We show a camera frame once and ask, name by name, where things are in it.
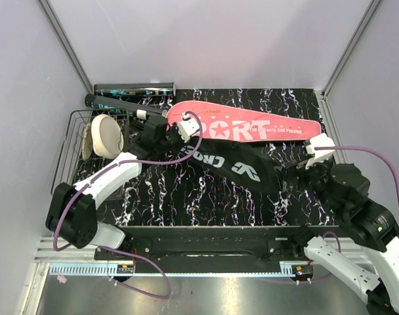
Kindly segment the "pink racket cover bag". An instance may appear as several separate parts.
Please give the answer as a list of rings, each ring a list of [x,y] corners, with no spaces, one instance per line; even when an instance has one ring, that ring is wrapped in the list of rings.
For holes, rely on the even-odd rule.
[[[317,121],[297,119],[203,101],[183,101],[167,112],[169,123],[191,111],[200,119],[203,137],[236,142],[299,141],[322,133]]]

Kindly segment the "black teal shuttlecock tube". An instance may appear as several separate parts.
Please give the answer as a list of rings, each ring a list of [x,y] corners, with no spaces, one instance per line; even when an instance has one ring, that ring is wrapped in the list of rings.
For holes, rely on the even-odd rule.
[[[98,83],[93,93],[100,96],[174,96],[174,83]]]

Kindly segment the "black racket bag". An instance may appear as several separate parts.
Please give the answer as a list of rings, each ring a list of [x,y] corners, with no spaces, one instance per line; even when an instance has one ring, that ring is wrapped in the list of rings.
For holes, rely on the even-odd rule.
[[[194,155],[188,162],[195,163],[212,173],[225,177],[238,186],[266,195],[278,194],[300,185],[298,171],[294,166],[264,154],[258,146],[228,140],[202,140],[194,150],[198,137],[188,143],[181,141],[159,142],[150,147],[148,159],[163,160],[164,153],[171,152],[180,157]]]

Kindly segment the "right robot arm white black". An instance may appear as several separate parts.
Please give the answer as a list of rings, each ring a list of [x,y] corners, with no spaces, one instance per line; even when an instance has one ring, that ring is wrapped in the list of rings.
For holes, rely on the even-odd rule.
[[[319,263],[366,304],[370,314],[399,314],[399,226],[394,215],[368,196],[369,180],[353,164],[317,163],[299,173],[339,228],[372,262],[373,274],[303,227],[287,244],[289,256]]]

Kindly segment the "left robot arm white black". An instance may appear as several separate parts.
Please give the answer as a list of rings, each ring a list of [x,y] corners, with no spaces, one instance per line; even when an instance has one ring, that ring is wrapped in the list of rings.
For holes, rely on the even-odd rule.
[[[60,183],[54,189],[45,221],[53,233],[53,249],[63,251],[69,246],[82,249],[95,245],[107,248],[118,260],[126,259],[131,253],[126,233],[100,222],[97,209],[119,187],[137,178],[149,166],[168,165],[161,156],[170,150],[180,150],[192,138],[203,139],[201,121],[194,112],[183,113],[172,125],[163,116],[151,116],[111,163],[74,184]]]

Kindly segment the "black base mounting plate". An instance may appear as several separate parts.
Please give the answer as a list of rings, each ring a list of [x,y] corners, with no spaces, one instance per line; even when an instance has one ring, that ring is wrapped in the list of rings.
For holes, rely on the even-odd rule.
[[[100,249],[101,255],[122,259],[124,254],[142,255],[152,261],[181,258],[252,258],[260,261],[307,261],[303,247],[289,239],[258,237],[135,237],[117,249]]]

